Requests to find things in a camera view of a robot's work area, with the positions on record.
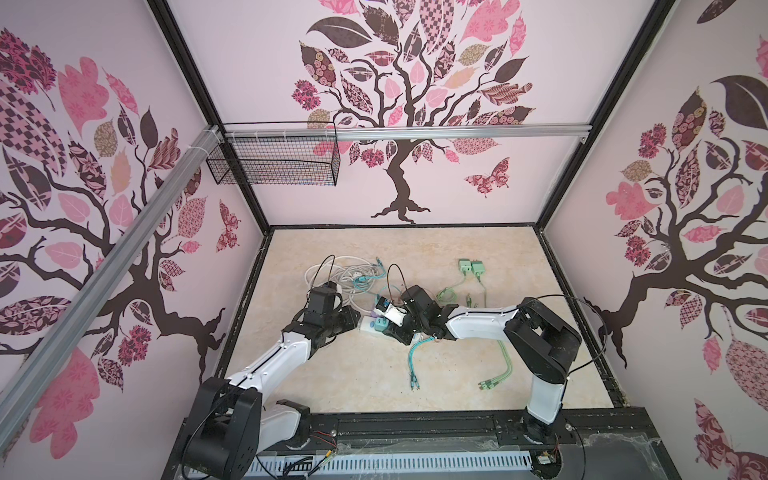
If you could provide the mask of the dark teal charger plug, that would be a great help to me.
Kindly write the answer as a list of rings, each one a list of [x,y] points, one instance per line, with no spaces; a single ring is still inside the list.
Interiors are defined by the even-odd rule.
[[[371,322],[371,327],[375,332],[384,334],[390,327],[390,321],[386,318],[376,318]]]

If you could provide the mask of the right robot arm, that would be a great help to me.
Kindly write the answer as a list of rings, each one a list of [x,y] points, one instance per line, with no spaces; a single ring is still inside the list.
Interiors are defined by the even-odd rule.
[[[416,285],[404,292],[401,305],[380,298],[374,312],[387,320],[382,333],[404,345],[417,334],[436,340],[508,342],[532,375],[525,408],[529,423],[549,427],[558,418],[582,336],[539,299],[526,297],[495,309],[439,305]]]

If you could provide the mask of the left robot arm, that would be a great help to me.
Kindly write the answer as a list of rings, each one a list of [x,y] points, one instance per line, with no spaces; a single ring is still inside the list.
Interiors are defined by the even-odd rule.
[[[310,408],[288,400],[266,407],[264,401],[319,349],[355,329],[360,318],[343,304],[335,282],[310,288],[305,305],[267,353],[237,373],[200,385],[169,457],[177,477],[200,472],[206,479],[241,479],[268,448],[307,445]]]

